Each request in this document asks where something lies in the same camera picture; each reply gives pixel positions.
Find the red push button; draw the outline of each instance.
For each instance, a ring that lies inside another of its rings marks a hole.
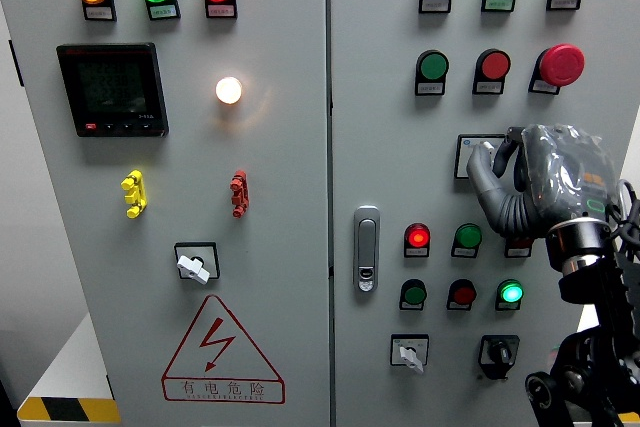
[[[491,80],[503,78],[509,72],[511,61],[504,52],[492,52],[482,61],[482,73]]]
[[[572,84],[584,70],[584,54],[571,44],[551,47],[540,59],[542,80],[556,87]]]

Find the display screen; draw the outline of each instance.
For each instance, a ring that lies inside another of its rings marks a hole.
[[[147,112],[138,63],[78,62],[77,67],[89,112]]]

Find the triangular warning sign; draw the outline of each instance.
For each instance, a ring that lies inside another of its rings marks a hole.
[[[217,295],[204,299],[162,376],[183,402],[283,404],[284,381]]]

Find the electrical control panel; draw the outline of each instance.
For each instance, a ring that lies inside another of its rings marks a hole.
[[[560,299],[544,240],[491,230],[466,162],[510,126],[562,123],[601,136],[622,167],[640,0],[547,9],[577,1],[331,0],[338,427],[537,425],[525,378],[548,370],[581,309]],[[380,226],[370,293],[350,268],[365,204]],[[405,255],[414,224],[428,256]],[[397,336],[428,337],[428,351],[389,361]]]
[[[329,425],[326,0],[2,3],[123,425]]]

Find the yellow black warning stripe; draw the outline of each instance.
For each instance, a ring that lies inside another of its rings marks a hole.
[[[29,397],[18,410],[20,420],[120,423],[113,399]]]

